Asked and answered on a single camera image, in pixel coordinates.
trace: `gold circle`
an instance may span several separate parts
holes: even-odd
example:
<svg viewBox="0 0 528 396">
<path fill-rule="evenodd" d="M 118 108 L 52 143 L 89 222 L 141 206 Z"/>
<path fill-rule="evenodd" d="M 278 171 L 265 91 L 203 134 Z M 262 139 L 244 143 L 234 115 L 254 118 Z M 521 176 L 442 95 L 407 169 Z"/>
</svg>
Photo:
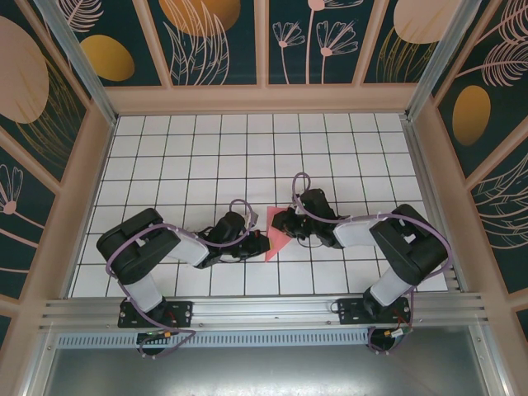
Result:
<svg viewBox="0 0 528 396">
<path fill-rule="evenodd" d="M 124 81 L 134 74 L 132 55 L 119 41 L 107 35 L 91 35 L 81 47 L 99 77 Z"/>
<path fill-rule="evenodd" d="M 470 85 L 456 99 L 453 110 L 453 133 L 464 146 L 470 146 L 482 136 L 488 126 L 492 104 L 488 93 Z"/>
<path fill-rule="evenodd" d="M 165 17 L 188 35 L 214 35 L 214 31 L 207 29 L 210 25 L 202 3 L 212 18 L 216 15 L 225 31 L 233 27 L 240 16 L 240 0 L 159 0 L 159 5 Z"/>
<path fill-rule="evenodd" d="M 0 114 L 29 124 L 48 102 L 50 81 L 39 46 L 19 25 L 0 16 Z"/>
<path fill-rule="evenodd" d="M 442 38 L 460 0 L 399 0 L 394 29 L 412 44 L 435 43 Z"/>
</svg>

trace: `pink paper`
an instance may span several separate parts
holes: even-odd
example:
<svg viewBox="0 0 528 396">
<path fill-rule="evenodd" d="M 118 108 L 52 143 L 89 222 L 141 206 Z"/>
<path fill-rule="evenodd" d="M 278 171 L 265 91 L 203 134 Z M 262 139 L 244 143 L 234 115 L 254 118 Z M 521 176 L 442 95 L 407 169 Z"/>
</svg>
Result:
<svg viewBox="0 0 528 396">
<path fill-rule="evenodd" d="M 284 212 L 288 208 L 276 208 L 275 206 L 267 207 L 267 237 L 270 239 L 271 249 L 266 252 L 265 262 L 270 261 L 284 246 L 288 244 L 291 238 L 285 235 L 275 227 L 271 227 L 273 217 L 280 212 Z"/>
</svg>

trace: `mounting plate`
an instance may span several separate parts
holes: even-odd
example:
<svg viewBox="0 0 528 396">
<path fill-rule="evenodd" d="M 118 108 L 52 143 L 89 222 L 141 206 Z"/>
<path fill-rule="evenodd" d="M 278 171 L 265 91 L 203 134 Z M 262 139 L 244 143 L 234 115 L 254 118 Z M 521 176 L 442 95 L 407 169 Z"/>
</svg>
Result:
<svg viewBox="0 0 528 396">
<path fill-rule="evenodd" d="M 394 314 L 395 309 L 407 322 L 411 319 L 409 302 L 405 297 L 400 297 L 394 301 L 390 308 L 381 313 L 377 319 L 371 318 L 363 309 L 362 298 L 338 299 L 335 304 L 337 305 L 340 324 L 398 324 L 398 316 Z"/>
<path fill-rule="evenodd" d="M 191 301 L 168 301 L 167 308 L 161 324 L 175 328 L 188 328 L 192 319 Z M 120 304 L 118 328 L 155 328 L 150 322 L 143 319 L 135 310 L 134 306 L 126 301 Z"/>
</svg>

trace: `white grid mat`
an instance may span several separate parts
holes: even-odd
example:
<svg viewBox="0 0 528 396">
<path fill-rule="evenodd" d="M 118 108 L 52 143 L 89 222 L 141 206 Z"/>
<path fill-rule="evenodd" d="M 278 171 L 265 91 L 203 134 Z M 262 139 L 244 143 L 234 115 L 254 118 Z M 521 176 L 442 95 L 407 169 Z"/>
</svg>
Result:
<svg viewBox="0 0 528 396">
<path fill-rule="evenodd" d="M 96 241 L 141 210 L 155 207 L 166 222 L 197 231 L 214 225 L 232 199 L 245 198 L 265 231 L 267 206 L 289 204 L 301 170 L 340 215 L 409 203 L 427 217 L 397 114 L 121 117 L 70 295 L 123 295 Z M 166 296 L 341 294 L 362 293 L 389 267 L 377 248 L 309 244 L 294 240 L 268 263 L 262 255 L 204 270 L 165 259 L 153 277 Z M 438 275 L 418 290 L 447 286 Z"/>
</svg>

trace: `purple cable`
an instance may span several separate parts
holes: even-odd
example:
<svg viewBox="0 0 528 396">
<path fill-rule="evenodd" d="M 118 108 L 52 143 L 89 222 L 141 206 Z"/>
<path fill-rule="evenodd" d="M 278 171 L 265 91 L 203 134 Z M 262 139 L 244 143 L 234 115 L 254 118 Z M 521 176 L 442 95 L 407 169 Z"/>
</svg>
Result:
<svg viewBox="0 0 528 396">
<path fill-rule="evenodd" d="M 311 217 L 312 219 L 314 220 L 317 220 L 317 221 L 320 221 L 322 223 L 328 223 L 328 224 L 340 224 L 340 223 L 349 223 L 349 222 L 352 222 L 352 221 L 364 221 L 364 220 L 372 220 L 372 219 L 379 219 L 381 217 L 385 217 L 385 218 L 391 218 L 391 219 L 399 219 L 399 220 L 403 220 L 403 221 L 408 221 L 409 223 L 412 223 L 412 224 L 415 224 L 417 225 L 418 227 L 422 228 L 422 229 L 425 229 L 426 231 L 429 231 L 431 234 L 433 234 L 436 238 L 438 238 L 438 240 L 441 242 L 441 244 L 444 246 L 445 250 L 447 251 L 447 260 L 445 261 L 445 263 L 442 265 L 442 267 L 439 269 L 439 270 L 436 270 L 436 271 L 433 271 L 432 273 L 430 273 L 428 276 L 426 276 L 424 278 L 425 279 L 429 279 L 433 276 L 436 276 L 444 271 L 446 271 L 448 268 L 451 267 L 451 262 L 453 260 L 453 252 L 451 250 L 451 246 L 449 244 L 449 242 L 447 242 L 447 239 L 446 237 L 444 237 L 441 233 L 439 233 L 438 231 L 436 231 L 432 226 L 430 226 L 429 224 L 425 224 L 423 223 L 422 221 L 420 220 L 416 220 L 416 219 L 413 219 L 412 217 L 408 217 L 408 216 L 403 216 L 403 215 L 400 215 L 400 214 L 395 214 L 395 213 L 383 213 L 383 214 L 368 214 L 368 215 L 363 215 L 363 216 L 356 216 L 356 217 L 347 217 L 345 219 L 338 219 L 338 220 L 331 220 L 331 219 L 324 219 L 322 217 L 319 217 L 319 216 L 316 216 L 315 214 L 312 214 L 310 212 L 308 212 L 305 208 L 304 208 L 304 205 L 302 203 L 302 201 L 300 200 L 300 198 L 297 196 L 297 194 L 295 193 L 295 184 L 297 184 L 297 179 L 299 179 L 299 177 L 303 177 L 304 179 L 306 179 L 307 181 L 307 186 L 306 186 L 306 190 L 309 190 L 312 182 L 310 180 L 310 176 L 305 173 L 305 172 L 299 172 L 297 173 L 295 176 L 294 176 L 294 180 L 292 181 L 291 183 L 291 192 L 292 192 L 292 198 L 293 198 L 293 202 L 297 205 L 297 207 L 299 207 L 303 213 L 305 215 L 307 215 L 308 217 Z M 409 325 L 413 324 L 413 316 L 414 316 L 414 312 L 413 312 L 413 305 L 414 305 L 414 289 L 416 289 L 416 286 L 412 286 L 408 291 L 407 293 L 410 292 L 411 296 L 410 296 L 410 309 L 411 309 L 411 317 L 409 319 Z M 368 344 L 367 346 L 369 347 L 369 349 L 371 351 L 382 351 L 381 348 L 378 348 L 376 345 L 372 344 L 372 342 L 370 341 L 370 339 L 372 338 L 372 333 L 374 332 L 375 330 L 375 327 L 372 327 L 372 328 L 369 328 L 369 333 L 368 333 Z M 399 344 L 397 344 L 395 347 L 393 347 L 391 350 L 393 351 L 396 347 L 398 347 L 398 345 L 400 345 L 401 342 Z"/>
<path fill-rule="evenodd" d="M 255 212 L 253 211 L 251 205 L 249 205 L 245 200 L 241 200 L 241 199 L 237 199 L 237 200 L 232 200 L 231 203 L 229 204 L 229 210 L 232 209 L 233 205 L 237 202 L 240 202 L 240 203 L 243 203 L 245 204 L 245 206 L 248 208 L 249 210 L 249 213 L 250 213 L 250 224 L 255 224 L 256 223 L 256 219 L 255 219 Z M 194 238 L 200 242 L 202 242 L 203 244 L 205 245 L 209 245 L 209 246 L 212 246 L 214 248 L 227 248 L 229 246 L 233 246 L 233 245 L 236 245 L 237 243 L 240 243 L 242 242 L 242 240 L 244 240 L 248 235 L 249 235 L 249 231 L 250 231 L 250 228 L 251 227 L 248 227 L 246 229 L 246 231 L 244 232 L 244 234 L 230 242 L 230 243 L 212 243 L 212 242 L 208 242 L 208 241 L 205 241 L 204 239 L 202 238 L 199 238 L 197 235 L 193 234 L 193 233 L 190 233 L 189 231 L 186 231 L 185 229 L 180 229 L 178 227 L 176 227 L 175 225 L 172 225 L 172 224 L 165 224 L 165 223 L 161 223 L 161 224 L 155 224 L 153 225 L 152 227 L 149 227 L 147 229 L 144 229 L 143 231 L 140 231 L 138 232 L 136 235 L 134 235 L 132 238 L 130 238 L 128 241 L 126 241 L 125 243 L 123 243 L 121 246 L 119 246 L 115 252 L 112 253 L 112 255 L 110 256 L 110 258 L 108 259 L 108 262 L 106 263 L 106 273 L 111 276 L 112 278 L 116 278 L 117 279 L 117 276 L 116 274 L 114 274 L 114 272 L 112 271 L 111 269 L 111 265 L 112 263 L 114 262 L 114 260 L 128 247 L 130 246 L 132 243 L 134 243 L 136 241 L 136 239 L 138 238 L 141 238 L 143 237 L 144 235 L 146 235 L 147 233 L 150 233 L 156 229 L 171 229 L 172 231 L 176 232 L 176 233 L 183 233 L 185 234 L 187 237 L 190 237 L 190 238 Z M 167 330 L 168 332 L 184 332 L 184 333 L 188 333 L 189 335 L 185 338 L 183 338 L 181 341 L 179 341 L 175 346 L 172 346 L 168 349 L 165 349 L 163 350 L 162 352 L 158 353 L 156 356 L 152 356 L 153 359 L 155 359 L 156 357 L 163 357 L 163 356 L 166 356 L 172 352 L 174 352 L 177 348 L 179 348 L 182 344 L 188 342 L 189 340 L 191 340 L 191 338 L 193 338 L 195 335 L 196 335 L 196 331 L 195 330 L 191 330 L 191 329 L 181 329 L 181 328 L 172 328 L 170 326 L 165 326 L 164 324 L 161 324 L 159 322 L 156 322 L 155 320 L 151 319 L 145 312 L 143 312 L 139 306 L 136 304 L 136 302 L 134 301 L 134 299 L 132 298 L 132 296 L 130 295 L 130 293 L 128 292 L 128 290 L 121 284 L 121 282 L 119 282 L 119 280 L 117 280 L 117 284 L 119 285 L 119 287 L 123 290 L 123 292 L 125 293 L 126 297 L 127 297 L 127 300 L 130 301 L 130 303 L 132 304 L 132 306 L 135 308 L 136 311 L 138 311 L 138 314 L 143 318 L 145 319 L 147 322 L 151 323 L 152 325 L 156 326 L 157 328 L 161 328 L 163 330 Z M 146 354 L 144 353 L 143 351 L 143 346 L 144 344 L 149 341 L 149 339 L 145 339 L 144 342 L 142 342 L 140 345 L 139 345 L 139 352 L 142 354 L 143 357 L 146 357 Z"/>
</svg>

